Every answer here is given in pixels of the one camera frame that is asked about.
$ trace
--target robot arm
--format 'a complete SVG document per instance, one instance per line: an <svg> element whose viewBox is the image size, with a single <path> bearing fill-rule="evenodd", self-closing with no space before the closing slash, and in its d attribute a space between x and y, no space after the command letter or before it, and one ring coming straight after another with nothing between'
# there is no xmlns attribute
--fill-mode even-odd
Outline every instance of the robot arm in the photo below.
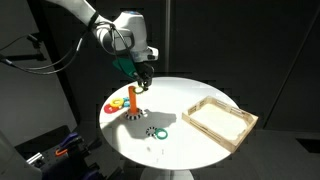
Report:
<svg viewBox="0 0 320 180"><path fill-rule="evenodd" d="M144 61L158 60L158 50L147 45L147 33L144 18L138 12L125 11L114 21L100 16L97 11L85 0L47 0L58 4L82 21L92 31L101 46L108 52L112 48L116 54L125 54L130 51L136 69L135 78L139 85L147 90L151 85L153 67ZM112 27L115 27L122 35L114 34L112 38Z"/></svg>

